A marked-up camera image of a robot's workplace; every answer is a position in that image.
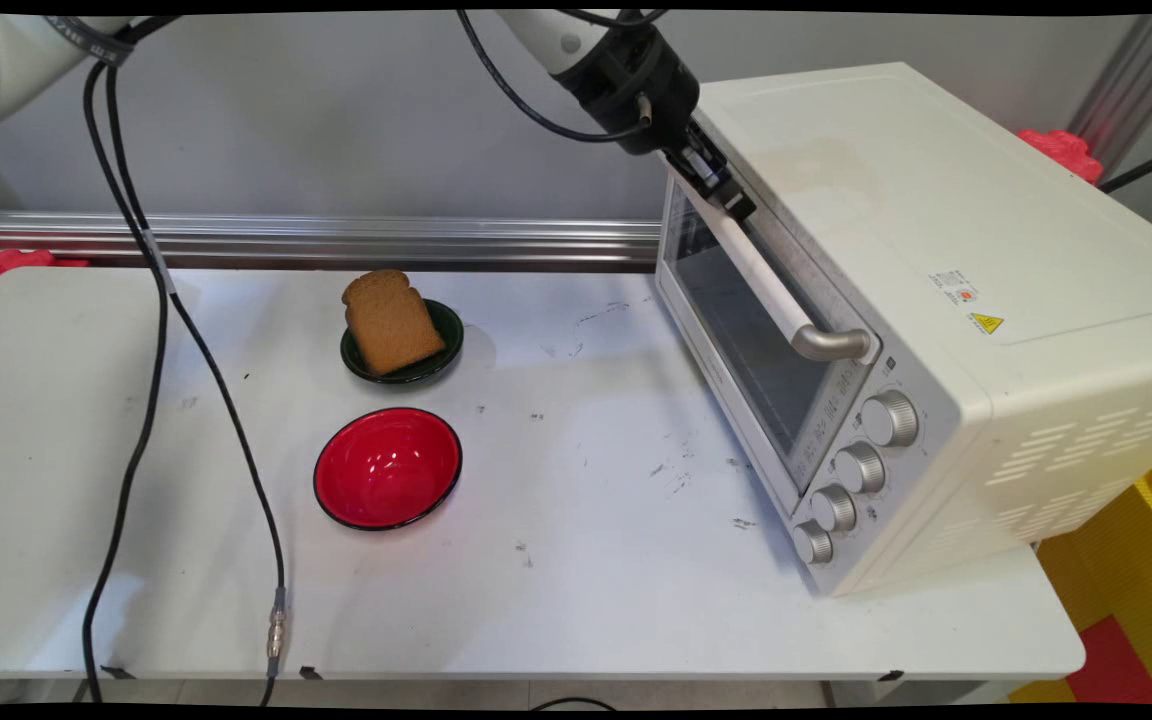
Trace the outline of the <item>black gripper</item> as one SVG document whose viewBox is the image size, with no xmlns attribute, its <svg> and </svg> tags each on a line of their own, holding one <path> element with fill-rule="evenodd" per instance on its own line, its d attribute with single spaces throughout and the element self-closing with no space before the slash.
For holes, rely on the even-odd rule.
<svg viewBox="0 0 1152 720">
<path fill-rule="evenodd" d="M 608 29 L 554 79 L 627 154 L 662 152 L 679 183 L 735 222 L 758 209 L 730 161 L 691 119 L 699 82 L 655 26 Z"/>
</svg>

